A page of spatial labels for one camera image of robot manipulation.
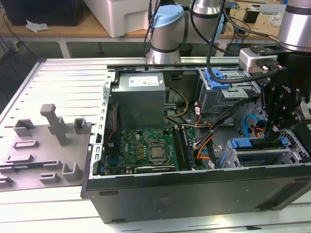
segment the computer case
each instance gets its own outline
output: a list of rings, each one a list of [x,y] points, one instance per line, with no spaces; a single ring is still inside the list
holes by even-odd
[[[77,26],[83,16],[82,0],[1,0],[14,26],[33,23]]]

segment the wooden table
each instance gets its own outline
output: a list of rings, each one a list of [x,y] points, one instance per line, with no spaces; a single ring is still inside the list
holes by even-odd
[[[270,3],[275,3],[275,0],[269,0]],[[240,5],[240,9],[246,8],[250,3],[237,1]],[[232,9],[230,14],[233,16],[234,13],[240,9]],[[4,24],[1,12],[0,15],[0,36],[5,40],[12,42],[11,46],[17,50],[15,41],[18,41],[16,37],[12,35],[9,29]],[[245,14],[245,10],[238,11],[235,15],[237,19],[242,20]],[[255,24],[249,24],[250,28],[254,31],[269,33],[277,35],[279,27],[272,27],[268,23],[269,16],[259,15]],[[146,30],[140,30],[131,32],[122,37],[111,38],[108,32],[99,23],[96,17],[90,12],[85,11],[83,20],[76,27],[65,27],[65,26],[49,26],[48,31],[34,33],[28,30],[25,26],[13,26],[9,20],[10,28],[22,41],[50,41],[57,42],[60,46],[64,58],[70,58],[70,51],[67,47],[68,42],[98,42],[100,50],[103,51],[102,42],[143,42],[146,35]],[[231,24],[228,24],[225,33],[220,36],[218,43],[221,48],[226,48],[233,36],[234,30]],[[257,35],[249,35],[245,43],[260,44],[270,43],[271,41],[267,38],[263,38]]]

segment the blue cable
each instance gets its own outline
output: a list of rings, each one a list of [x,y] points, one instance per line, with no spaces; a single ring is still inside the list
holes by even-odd
[[[252,119],[256,120],[256,121],[260,121],[260,119],[255,116],[254,114],[247,114],[246,117],[244,118],[244,121],[243,121],[243,130],[244,130],[244,133],[245,133],[245,136],[246,137],[249,137],[249,133],[248,133],[248,130],[247,130],[247,119],[251,117]]]

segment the white box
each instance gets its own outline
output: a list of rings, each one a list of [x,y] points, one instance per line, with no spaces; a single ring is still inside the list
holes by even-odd
[[[84,0],[111,37],[148,29],[149,0]]]

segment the yellow wire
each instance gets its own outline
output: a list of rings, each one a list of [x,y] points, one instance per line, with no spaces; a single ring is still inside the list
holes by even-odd
[[[187,99],[185,98],[185,96],[184,96],[183,94],[181,94],[179,91],[177,91],[175,88],[169,87],[169,89],[172,89],[172,90],[174,90],[175,92],[177,92],[177,93],[185,100],[185,102],[186,102],[186,108],[185,108],[185,110],[184,110],[182,113],[175,114],[175,115],[172,115],[172,116],[164,116],[164,118],[181,117],[181,116],[183,116],[184,114],[186,114],[186,112],[188,111],[189,102],[187,101]]]

